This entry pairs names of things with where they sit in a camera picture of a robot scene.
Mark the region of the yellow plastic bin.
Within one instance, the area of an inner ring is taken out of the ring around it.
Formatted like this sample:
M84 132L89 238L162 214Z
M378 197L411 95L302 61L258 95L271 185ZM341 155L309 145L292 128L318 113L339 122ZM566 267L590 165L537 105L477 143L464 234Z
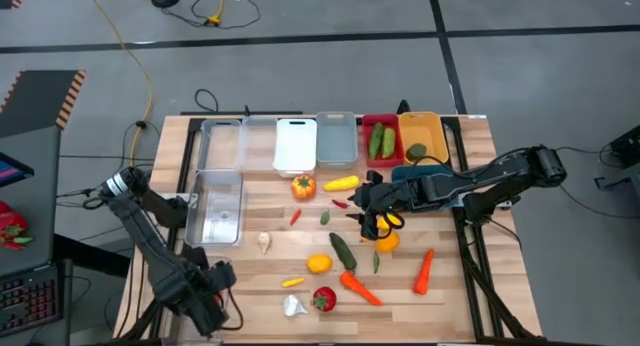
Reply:
M440 116L433 112L406 112L398 116L402 156L406 164L413 162L407 152L414 144L426 147L426 154L446 163L449 151Z

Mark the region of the orange tomato with green leaves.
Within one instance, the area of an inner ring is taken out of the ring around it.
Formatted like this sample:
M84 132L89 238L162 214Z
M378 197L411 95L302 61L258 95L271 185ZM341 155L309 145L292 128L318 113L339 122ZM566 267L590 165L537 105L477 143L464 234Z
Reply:
M315 179L308 174L296 176L291 184L291 192L296 200L308 200L315 196L317 184Z

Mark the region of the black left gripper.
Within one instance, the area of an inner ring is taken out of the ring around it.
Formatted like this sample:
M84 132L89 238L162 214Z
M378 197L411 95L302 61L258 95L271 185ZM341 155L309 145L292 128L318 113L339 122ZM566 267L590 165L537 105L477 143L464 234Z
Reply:
M199 334L206 337L222 329L229 319L226 310L214 300L214 296L223 290L216 290L210 285L209 269L187 267L164 301L173 313L191 317Z

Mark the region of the red plastic bin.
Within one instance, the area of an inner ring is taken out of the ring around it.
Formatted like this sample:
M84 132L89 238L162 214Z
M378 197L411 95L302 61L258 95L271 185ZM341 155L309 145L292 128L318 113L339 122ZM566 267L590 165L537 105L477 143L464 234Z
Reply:
M370 160L368 155L369 138L373 126L380 122L384 129L391 127L396 133L395 155L389 159L383 159L381 156L381 148L375 160ZM402 142L399 134L398 117L394 114L367 114L362 117L362 132L365 147L366 164L370 168L390 168L400 166L404 163L402 156Z

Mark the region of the frosted translucent plastic bin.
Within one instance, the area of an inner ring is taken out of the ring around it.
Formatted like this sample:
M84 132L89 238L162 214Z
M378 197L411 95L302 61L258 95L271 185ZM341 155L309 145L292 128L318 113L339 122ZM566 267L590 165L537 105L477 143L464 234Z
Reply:
M276 146L277 118L244 117L241 123L238 165L244 172L270 172Z

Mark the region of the yellow lemon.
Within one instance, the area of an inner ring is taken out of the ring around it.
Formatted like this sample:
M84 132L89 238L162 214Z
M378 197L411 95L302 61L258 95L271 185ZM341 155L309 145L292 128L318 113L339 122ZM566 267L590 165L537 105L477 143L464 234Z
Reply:
M380 232L389 231L391 229L401 229L405 225L405 221L402 217L398 217L394 213L386 213L379 216L377 219L377 228Z
M333 266L333 259L327 254L313 254L306 260L307 269L313 274L329 272Z

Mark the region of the white plastic bin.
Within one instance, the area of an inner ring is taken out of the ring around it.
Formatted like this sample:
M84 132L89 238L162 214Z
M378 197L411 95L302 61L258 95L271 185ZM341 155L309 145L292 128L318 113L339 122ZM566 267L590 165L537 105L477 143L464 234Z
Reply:
M313 119L280 119L276 124L273 168L283 178L313 174L316 167L317 123Z

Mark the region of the grey side table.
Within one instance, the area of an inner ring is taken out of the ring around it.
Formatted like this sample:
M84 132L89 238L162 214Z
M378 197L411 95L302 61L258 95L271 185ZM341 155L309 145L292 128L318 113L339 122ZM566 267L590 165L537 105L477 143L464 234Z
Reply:
M0 201L20 213L33 240L22 250L0 246L0 277L48 263L53 253L60 130L56 126L0 138L0 152L35 175L0 188Z

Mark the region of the orange carrot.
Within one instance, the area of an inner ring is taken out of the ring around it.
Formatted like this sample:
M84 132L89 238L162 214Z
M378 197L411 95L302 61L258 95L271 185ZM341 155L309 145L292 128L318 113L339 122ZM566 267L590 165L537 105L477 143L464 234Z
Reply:
M348 290L358 294L367 302L375 306L382 306L383 302L370 292L355 276L349 271L343 272L339 280L341 284Z
M418 272L418 274L415 277L414 283L413 283L413 287L412 287L412 291L415 294L419 294L419 295L426 295L429 289L429 279L430 279L430 272L431 272L431 265L432 265L432 261L434 259L435 256L435 250L434 249L429 249L426 254L425 257L423 259L422 265L420 267L420 270Z

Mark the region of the light grey plastic bin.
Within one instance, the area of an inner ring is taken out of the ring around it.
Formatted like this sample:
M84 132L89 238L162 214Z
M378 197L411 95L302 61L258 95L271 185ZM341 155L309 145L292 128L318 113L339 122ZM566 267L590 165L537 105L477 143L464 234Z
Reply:
M351 112L320 112L317 123L317 165L327 170L348 170L358 160L356 116Z

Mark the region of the orange fruit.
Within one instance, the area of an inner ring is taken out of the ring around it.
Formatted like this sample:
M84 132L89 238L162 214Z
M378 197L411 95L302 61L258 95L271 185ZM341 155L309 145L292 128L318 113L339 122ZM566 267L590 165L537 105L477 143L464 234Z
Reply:
M388 237L376 241L376 251L378 253L391 253L400 244L400 237L396 231L392 231Z

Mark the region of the red tomato with green leaves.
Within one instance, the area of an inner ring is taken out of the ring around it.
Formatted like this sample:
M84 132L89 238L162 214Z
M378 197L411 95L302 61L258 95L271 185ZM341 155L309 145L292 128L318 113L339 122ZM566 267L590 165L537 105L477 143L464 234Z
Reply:
M313 293L312 305L319 311L330 312L335 308L336 303L336 293L330 287L320 287Z

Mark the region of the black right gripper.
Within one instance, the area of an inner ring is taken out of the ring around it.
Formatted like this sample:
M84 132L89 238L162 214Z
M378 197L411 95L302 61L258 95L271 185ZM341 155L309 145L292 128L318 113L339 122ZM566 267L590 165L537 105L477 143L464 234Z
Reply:
M368 182L358 187L348 198L357 206L367 206L368 211L382 212L388 209L418 212L423 209L423 193L418 179L387 183ZM379 230L376 216L370 213L347 214L360 226L360 236L377 240Z

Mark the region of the dark green cucumber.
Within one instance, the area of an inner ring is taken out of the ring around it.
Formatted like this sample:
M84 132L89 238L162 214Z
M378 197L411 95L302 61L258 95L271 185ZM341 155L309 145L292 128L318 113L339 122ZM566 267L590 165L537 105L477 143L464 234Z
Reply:
M331 232L329 234L329 239L344 268L347 271L355 271L357 268L357 260L355 259L346 242L334 232Z

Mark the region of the yellow corn cob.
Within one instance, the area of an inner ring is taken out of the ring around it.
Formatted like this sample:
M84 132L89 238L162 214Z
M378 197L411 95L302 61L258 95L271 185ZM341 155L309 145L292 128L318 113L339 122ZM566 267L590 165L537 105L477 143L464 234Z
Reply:
M335 180L331 180L324 184L323 190L326 192L345 191L356 188L360 184L359 177L356 175L347 176Z

